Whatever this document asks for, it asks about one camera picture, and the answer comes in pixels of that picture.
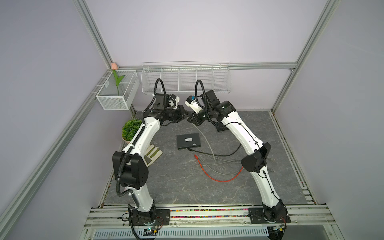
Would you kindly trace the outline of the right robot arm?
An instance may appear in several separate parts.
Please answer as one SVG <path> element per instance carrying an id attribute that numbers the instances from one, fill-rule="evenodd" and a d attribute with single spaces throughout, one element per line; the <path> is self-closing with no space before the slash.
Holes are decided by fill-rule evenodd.
<path id="1" fill-rule="evenodd" d="M 269 177 L 267 157 L 271 150 L 268 142 L 260 140 L 244 123 L 235 107 L 228 101 L 220 102 L 213 90 L 205 91 L 201 80 L 195 83 L 195 95 L 189 96 L 185 104 L 194 112 L 188 122 L 200 126 L 205 121 L 218 129 L 228 129 L 246 151 L 241 160 L 244 170 L 256 182 L 261 194 L 264 218 L 269 223 L 282 220 L 288 223 L 288 211 Z"/>

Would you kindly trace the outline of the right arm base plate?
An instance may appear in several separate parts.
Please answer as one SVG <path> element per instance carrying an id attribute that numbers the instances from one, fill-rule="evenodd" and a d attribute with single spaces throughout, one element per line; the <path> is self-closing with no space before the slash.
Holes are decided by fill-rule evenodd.
<path id="1" fill-rule="evenodd" d="M 288 224 L 291 218 L 285 208 L 270 209 L 263 207 L 249 208 L 249 218 L 252 224 Z"/>

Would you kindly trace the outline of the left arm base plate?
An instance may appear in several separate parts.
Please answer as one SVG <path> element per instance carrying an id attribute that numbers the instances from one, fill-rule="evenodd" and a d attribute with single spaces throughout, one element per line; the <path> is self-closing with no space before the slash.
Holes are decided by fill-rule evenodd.
<path id="1" fill-rule="evenodd" d="M 131 211 L 133 226 L 168 226 L 170 224 L 170 209 L 152 209 L 149 212 Z"/>

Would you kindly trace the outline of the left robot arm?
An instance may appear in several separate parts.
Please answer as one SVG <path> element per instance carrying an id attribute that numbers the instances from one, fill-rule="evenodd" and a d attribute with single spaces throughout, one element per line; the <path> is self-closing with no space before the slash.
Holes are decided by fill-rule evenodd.
<path id="1" fill-rule="evenodd" d="M 149 169 L 145 153 L 163 124 L 176 124 L 188 115 L 178 102 L 177 96 L 166 93 L 163 80 L 157 79 L 153 99 L 143 111 L 142 123 L 134 138 L 122 151 L 113 154 L 116 193 L 119 197 L 133 198 L 135 206 L 131 209 L 142 213 L 154 209 L 155 202 L 147 187 Z"/>

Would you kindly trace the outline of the large black network switch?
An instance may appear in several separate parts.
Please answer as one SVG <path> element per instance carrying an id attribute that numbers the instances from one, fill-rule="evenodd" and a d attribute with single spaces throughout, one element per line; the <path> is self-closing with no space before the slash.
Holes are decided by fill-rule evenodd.
<path id="1" fill-rule="evenodd" d="M 177 135 L 177 148 L 178 150 L 195 148 L 201 146 L 201 139 L 199 133 Z"/>

